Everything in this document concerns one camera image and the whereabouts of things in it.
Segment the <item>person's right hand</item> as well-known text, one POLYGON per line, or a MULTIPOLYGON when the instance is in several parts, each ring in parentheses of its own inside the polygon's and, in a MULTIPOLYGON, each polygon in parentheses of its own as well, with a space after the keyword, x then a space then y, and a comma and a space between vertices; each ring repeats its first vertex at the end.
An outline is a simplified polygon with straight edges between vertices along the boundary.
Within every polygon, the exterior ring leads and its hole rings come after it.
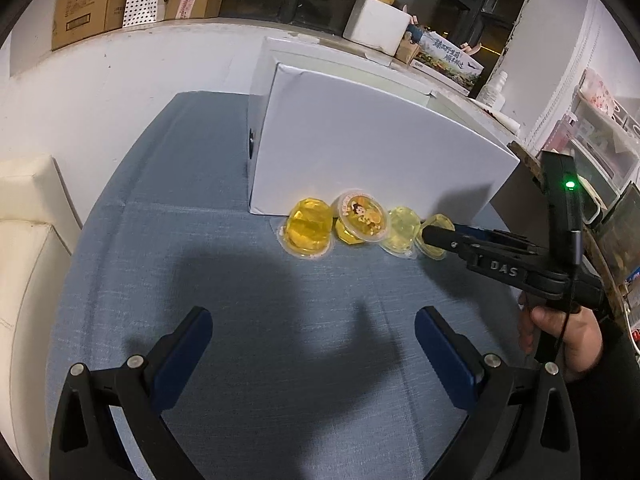
POLYGON ((581 308, 565 316, 527 292, 520 293, 518 305, 521 308, 518 344, 526 354, 533 352, 535 333, 541 332, 562 338, 564 367, 570 376, 577 378, 598 364, 603 340, 597 318, 590 309, 581 308))

